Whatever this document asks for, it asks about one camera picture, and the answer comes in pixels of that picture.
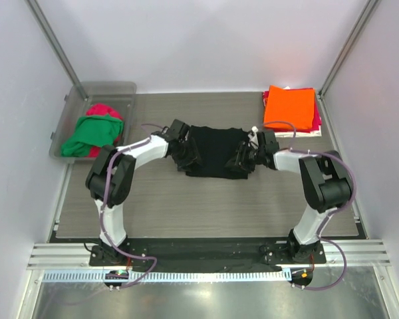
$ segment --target black motor joint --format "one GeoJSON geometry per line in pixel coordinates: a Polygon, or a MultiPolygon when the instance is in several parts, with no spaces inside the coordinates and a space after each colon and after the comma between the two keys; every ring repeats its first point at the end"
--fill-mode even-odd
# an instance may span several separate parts
{"type": "Polygon", "coordinates": [[[287,240],[287,252],[294,263],[308,262],[310,256],[316,253],[321,246],[321,242],[317,241],[310,245],[300,245],[298,240],[295,238],[294,230],[290,230],[287,240]]]}
{"type": "Polygon", "coordinates": [[[273,156],[279,151],[279,143],[272,130],[257,132],[257,145],[251,141],[239,143],[235,155],[226,163],[226,167],[234,171],[246,171],[251,173],[256,165],[264,165],[270,169],[276,169],[273,156]]]}
{"type": "Polygon", "coordinates": [[[166,157],[171,156],[180,171],[189,171],[195,164],[202,165],[195,140],[188,138],[189,129],[186,123],[174,120],[170,127],[154,133],[168,142],[166,157]]]}

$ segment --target red cloth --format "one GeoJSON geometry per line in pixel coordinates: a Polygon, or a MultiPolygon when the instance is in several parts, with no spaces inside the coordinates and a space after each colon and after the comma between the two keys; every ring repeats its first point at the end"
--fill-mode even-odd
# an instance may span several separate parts
{"type": "MultiPolygon", "coordinates": [[[[110,115],[113,118],[119,118],[120,120],[124,121],[124,119],[121,117],[120,113],[118,113],[116,110],[114,110],[113,108],[111,108],[110,106],[106,105],[106,104],[95,104],[94,106],[92,106],[91,108],[88,109],[88,111],[86,112],[87,116],[91,116],[91,115],[99,115],[99,116],[105,116],[105,115],[110,115]]],[[[117,137],[114,140],[114,144],[116,142],[118,142],[120,139],[120,137],[117,137]]],[[[92,146],[92,148],[90,149],[90,153],[87,155],[88,158],[97,158],[100,152],[100,148],[98,146],[92,146]]]]}
{"type": "MultiPolygon", "coordinates": [[[[302,90],[298,88],[292,88],[290,90],[302,90]]],[[[264,91],[261,94],[263,98],[263,107],[266,108],[267,104],[267,99],[269,97],[269,91],[264,91]]],[[[315,101],[315,108],[313,110],[313,121],[312,121],[312,128],[310,130],[297,130],[297,132],[302,132],[302,133],[310,133],[313,131],[319,130],[319,126],[322,124],[321,117],[319,116],[319,110],[318,110],[318,105],[317,101],[315,101]]],[[[273,128],[272,129],[274,132],[292,132],[293,130],[290,129],[284,129],[284,128],[273,128]]]]}

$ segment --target stack of folded cloth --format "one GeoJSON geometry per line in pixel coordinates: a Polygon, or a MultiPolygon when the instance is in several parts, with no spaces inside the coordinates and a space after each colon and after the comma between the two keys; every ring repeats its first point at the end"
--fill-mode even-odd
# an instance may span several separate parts
{"type": "Polygon", "coordinates": [[[120,139],[123,129],[123,119],[116,110],[95,104],[78,119],[74,134],[61,146],[61,155],[95,158],[101,147],[120,139]]]}
{"type": "MultiPolygon", "coordinates": [[[[272,121],[289,122],[296,128],[298,137],[321,136],[321,117],[313,88],[278,88],[270,86],[263,93],[265,114],[263,123],[272,121]]],[[[293,128],[284,123],[264,125],[275,131],[280,138],[292,137],[293,128]]]]}

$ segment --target pink cloth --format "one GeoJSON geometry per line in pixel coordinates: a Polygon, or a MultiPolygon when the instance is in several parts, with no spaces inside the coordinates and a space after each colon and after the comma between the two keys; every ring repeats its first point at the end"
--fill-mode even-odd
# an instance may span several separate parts
{"type": "MultiPolygon", "coordinates": [[[[86,112],[87,116],[91,116],[91,115],[99,115],[99,116],[105,116],[105,115],[110,115],[113,118],[119,118],[120,120],[124,121],[123,118],[121,117],[120,113],[118,113],[116,110],[114,110],[113,108],[111,108],[110,106],[106,105],[106,104],[95,104],[94,106],[92,106],[91,108],[88,109],[88,111],[86,112]]],[[[117,137],[114,140],[114,144],[116,142],[119,141],[119,137],[117,137]]],[[[92,148],[90,149],[90,153],[87,155],[88,158],[97,158],[100,152],[100,148],[97,146],[92,146],[92,148]]]]}

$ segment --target white wall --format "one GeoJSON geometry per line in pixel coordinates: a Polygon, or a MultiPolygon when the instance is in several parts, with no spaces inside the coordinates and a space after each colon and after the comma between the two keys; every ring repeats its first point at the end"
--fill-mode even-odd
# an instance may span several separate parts
{"type": "Polygon", "coordinates": [[[49,158],[50,134],[70,87],[25,2],[0,1],[0,319],[14,318],[51,226],[64,166],[49,158]]]}
{"type": "Polygon", "coordinates": [[[366,0],[40,0],[81,80],[320,88],[366,0]]]}
{"type": "Polygon", "coordinates": [[[399,0],[381,1],[325,100],[367,230],[399,280],[399,0]]]}

